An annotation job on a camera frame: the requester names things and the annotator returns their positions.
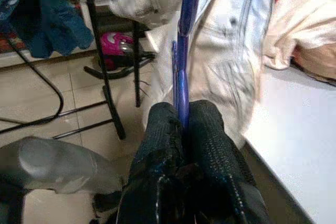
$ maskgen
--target white jacket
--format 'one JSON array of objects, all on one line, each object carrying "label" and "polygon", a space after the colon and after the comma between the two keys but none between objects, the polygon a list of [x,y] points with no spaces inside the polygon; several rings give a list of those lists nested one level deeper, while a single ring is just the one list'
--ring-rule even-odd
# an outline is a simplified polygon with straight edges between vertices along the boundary
[{"label": "white jacket", "polygon": [[[140,11],[140,6],[136,6],[133,13],[122,14],[120,10],[124,12],[125,9],[120,0],[110,4],[117,15],[144,22],[150,27],[165,24],[147,33],[158,56],[153,63],[151,96],[143,103],[144,124],[153,104],[172,103],[171,48],[172,41],[177,38],[179,19],[175,6],[180,6],[181,0],[151,2],[155,4],[151,7],[155,11],[147,15]],[[190,100],[206,99],[215,103],[223,116],[226,134],[238,147],[244,144],[241,133],[250,119],[258,93],[261,45],[273,3],[274,0],[199,0],[190,37],[187,66]]]}]

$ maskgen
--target white table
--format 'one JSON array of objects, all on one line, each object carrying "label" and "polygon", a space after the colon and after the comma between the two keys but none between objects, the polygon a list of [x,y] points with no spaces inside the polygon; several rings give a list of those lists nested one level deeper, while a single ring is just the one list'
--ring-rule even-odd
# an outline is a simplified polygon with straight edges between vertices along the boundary
[{"label": "white table", "polygon": [[336,223],[336,87],[266,69],[245,137],[317,224]]}]

